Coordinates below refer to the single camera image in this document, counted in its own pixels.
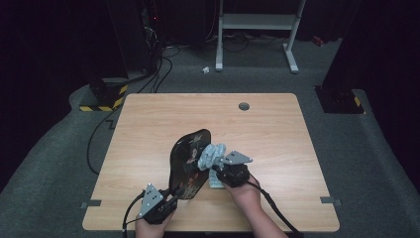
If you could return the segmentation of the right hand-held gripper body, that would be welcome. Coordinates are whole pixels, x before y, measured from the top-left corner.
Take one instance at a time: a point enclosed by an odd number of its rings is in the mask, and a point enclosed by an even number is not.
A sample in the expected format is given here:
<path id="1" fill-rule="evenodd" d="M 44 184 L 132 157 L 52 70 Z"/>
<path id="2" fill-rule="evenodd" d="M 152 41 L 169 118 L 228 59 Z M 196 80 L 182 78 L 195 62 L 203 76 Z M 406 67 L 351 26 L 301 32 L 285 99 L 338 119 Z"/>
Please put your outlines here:
<path id="1" fill-rule="evenodd" d="M 251 176 L 248 163 L 253 161 L 252 158 L 242 153 L 232 151 L 222 160 L 224 168 L 222 169 L 222 174 L 217 178 L 230 187 L 242 186 Z"/>

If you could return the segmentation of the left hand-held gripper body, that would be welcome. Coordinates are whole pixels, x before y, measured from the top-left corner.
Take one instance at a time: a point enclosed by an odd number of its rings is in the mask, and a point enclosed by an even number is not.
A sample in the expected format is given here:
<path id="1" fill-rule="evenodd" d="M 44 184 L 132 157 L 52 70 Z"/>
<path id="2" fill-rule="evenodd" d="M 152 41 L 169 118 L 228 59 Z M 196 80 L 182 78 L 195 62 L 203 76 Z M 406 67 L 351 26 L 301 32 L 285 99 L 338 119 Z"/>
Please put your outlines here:
<path id="1" fill-rule="evenodd" d="M 145 219 L 149 224 L 162 224 L 162 222 L 177 208 L 171 204 L 172 196 L 163 198 L 161 189 L 149 183 L 142 199 L 138 217 Z"/>

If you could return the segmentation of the light blue cleaning cloth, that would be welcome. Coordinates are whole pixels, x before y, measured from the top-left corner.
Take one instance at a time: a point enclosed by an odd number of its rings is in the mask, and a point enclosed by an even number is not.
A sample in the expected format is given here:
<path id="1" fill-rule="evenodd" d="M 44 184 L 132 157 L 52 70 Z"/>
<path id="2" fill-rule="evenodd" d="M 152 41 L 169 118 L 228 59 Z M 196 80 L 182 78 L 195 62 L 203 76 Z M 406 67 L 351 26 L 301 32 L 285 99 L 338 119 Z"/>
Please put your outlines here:
<path id="1" fill-rule="evenodd" d="M 209 144 L 201 153 L 198 160 L 197 167 L 200 171 L 208 171 L 209 186 L 211 188 L 223 188 L 222 182 L 217 178 L 217 172 L 213 170 L 213 167 L 217 169 L 223 169 L 224 163 L 222 160 L 225 157 L 226 145 L 225 144 Z"/>

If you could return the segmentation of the person's right hand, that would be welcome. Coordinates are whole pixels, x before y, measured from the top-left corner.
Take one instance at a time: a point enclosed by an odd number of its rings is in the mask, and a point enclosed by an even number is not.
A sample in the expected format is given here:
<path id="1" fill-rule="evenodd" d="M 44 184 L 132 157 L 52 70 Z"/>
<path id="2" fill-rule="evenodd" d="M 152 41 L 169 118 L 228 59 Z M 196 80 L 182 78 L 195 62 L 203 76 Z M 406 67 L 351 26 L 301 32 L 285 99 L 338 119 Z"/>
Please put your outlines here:
<path id="1" fill-rule="evenodd" d="M 234 203 L 244 212 L 261 209 L 261 192 L 257 189 L 259 183 L 255 178 L 250 178 L 245 184 L 238 187 L 230 187 L 224 184 L 230 193 Z"/>

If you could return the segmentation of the person's left hand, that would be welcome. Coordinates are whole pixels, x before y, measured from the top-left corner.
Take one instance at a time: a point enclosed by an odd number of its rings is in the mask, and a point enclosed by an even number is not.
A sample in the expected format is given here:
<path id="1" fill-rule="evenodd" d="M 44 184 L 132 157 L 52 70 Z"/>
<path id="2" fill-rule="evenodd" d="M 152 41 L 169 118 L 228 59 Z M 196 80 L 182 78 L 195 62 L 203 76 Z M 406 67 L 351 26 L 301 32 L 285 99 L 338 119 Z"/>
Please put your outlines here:
<path id="1" fill-rule="evenodd" d="M 139 219 L 135 222 L 136 238 L 162 238 L 166 226 L 169 224 L 173 216 L 171 213 L 162 224 L 149 224 L 145 219 Z"/>

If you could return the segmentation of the grey tape strip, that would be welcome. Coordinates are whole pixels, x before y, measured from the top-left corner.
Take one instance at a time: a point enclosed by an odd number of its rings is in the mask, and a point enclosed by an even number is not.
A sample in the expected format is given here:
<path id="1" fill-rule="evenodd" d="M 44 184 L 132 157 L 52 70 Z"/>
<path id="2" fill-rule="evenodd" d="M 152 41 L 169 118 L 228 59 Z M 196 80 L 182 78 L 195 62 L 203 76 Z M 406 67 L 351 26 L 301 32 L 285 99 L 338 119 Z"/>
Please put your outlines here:
<path id="1" fill-rule="evenodd" d="M 333 204 L 334 206 L 341 206 L 343 204 L 341 199 L 335 198 L 333 196 L 321 196 L 320 200 L 321 200 L 321 203 Z"/>
<path id="2" fill-rule="evenodd" d="M 80 209 L 86 209 L 87 207 L 91 207 L 91 206 L 100 206 L 101 202 L 102 200 L 100 199 L 91 199 L 87 201 L 82 201 L 80 204 Z"/>

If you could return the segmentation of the black yellow striped stand base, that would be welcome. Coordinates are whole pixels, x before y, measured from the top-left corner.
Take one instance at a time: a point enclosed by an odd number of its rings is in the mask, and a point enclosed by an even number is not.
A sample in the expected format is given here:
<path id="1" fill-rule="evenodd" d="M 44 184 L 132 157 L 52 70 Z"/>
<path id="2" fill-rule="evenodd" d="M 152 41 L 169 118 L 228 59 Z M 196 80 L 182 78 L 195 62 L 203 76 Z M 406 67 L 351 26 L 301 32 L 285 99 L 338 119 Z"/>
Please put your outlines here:
<path id="1" fill-rule="evenodd" d="M 325 113 L 364 114 L 361 101 L 351 90 L 338 90 L 316 86 L 315 92 Z"/>
<path id="2" fill-rule="evenodd" d="M 108 84 L 103 79 L 93 80 L 79 102 L 79 109 L 84 112 L 114 111 L 122 105 L 127 89 L 127 84 Z"/>

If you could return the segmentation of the white metal stand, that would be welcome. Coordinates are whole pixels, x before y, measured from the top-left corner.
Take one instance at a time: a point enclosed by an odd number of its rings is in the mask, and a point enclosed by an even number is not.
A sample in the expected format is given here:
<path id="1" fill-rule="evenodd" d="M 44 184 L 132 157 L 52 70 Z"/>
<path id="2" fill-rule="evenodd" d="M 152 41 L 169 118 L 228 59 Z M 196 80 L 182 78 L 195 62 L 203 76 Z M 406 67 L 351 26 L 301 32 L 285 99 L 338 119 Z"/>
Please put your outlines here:
<path id="1" fill-rule="evenodd" d="M 292 15 L 232 14 L 224 12 L 224 0 L 220 0 L 215 70 L 223 70 L 224 30 L 273 30 L 290 32 L 287 42 L 282 45 L 282 48 L 290 71 L 294 74 L 298 73 L 299 68 L 293 55 L 292 47 L 300 25 L 305 4 L 306 0 L 299 0 L 297 11 Z"/>

